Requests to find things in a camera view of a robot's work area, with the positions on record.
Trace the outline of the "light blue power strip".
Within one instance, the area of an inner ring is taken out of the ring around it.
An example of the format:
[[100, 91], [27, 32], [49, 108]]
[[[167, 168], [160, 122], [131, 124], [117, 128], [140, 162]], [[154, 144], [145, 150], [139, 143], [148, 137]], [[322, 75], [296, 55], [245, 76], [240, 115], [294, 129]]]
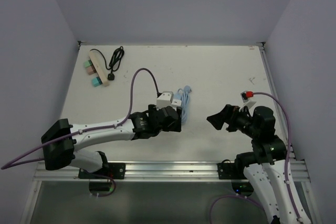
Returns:
[[189, 115], [189, 103], [190, 103], [190, 94], [192, 88], [190, 86], [185, 86], [184, 88], [179, 88], [174, 94], [174, 98], [181, 100], [182, 108], [182, 124], [185, 124]]

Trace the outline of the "beige red power strip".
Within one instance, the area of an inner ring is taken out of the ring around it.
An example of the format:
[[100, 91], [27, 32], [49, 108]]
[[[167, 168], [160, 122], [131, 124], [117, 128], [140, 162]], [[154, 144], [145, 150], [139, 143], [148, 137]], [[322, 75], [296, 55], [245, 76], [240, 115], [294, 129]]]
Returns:
[[89, 51], [89, 58], [98, 74], [102, 84], [107, 87], [109, 85], [109, 80], [107, 79], [107, 75], [104, 72], [103, 68], [100, 66], [99, 60], [97, 59], [95, 53], [93, 51]]

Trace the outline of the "white USB charger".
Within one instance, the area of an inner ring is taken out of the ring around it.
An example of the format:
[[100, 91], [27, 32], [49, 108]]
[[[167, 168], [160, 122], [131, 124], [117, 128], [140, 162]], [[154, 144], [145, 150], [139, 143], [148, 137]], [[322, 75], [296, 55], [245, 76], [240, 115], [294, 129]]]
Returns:
[[179, 99], [173, 99], [172, 103], [171, 103], [171, 106], [173, 108], [181, 107], [182, 106], [182, 101], [179, 100]]

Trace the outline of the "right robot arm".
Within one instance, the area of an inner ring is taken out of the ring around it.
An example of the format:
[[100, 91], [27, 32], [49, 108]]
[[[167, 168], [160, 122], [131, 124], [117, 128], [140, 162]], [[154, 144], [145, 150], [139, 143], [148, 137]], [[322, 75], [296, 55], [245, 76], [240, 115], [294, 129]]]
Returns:
[[269, 223], [311, 223], [292, 178], [287, 148], [275, 134], [272, 109], [258, 106], [250, 114], [246, 106], [228, 104], [207, 121], [216, 130], [227, 124], [228, 132], [241, 131], [251, 138], [253, 150], [236, 156], [234, 172], [248, 179]]

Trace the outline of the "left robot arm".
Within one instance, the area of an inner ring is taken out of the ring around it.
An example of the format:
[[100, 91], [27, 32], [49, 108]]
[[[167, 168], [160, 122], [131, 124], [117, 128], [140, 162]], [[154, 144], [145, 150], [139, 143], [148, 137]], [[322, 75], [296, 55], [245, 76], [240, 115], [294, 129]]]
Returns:
[[60, 119], [42, 136], [46, 170], [72, 166], [86, 170], [97, 178], [109, 172], [106, 155], [102, 151], [88, 151], [87, 147], [113, 141], [149, 139], [161, 132], [182, 130], [182, 108], [167, 106], [158, 109], [150, 104], [144, 112], [134, 112], [126, 119], [98, 124], [73, 124]]

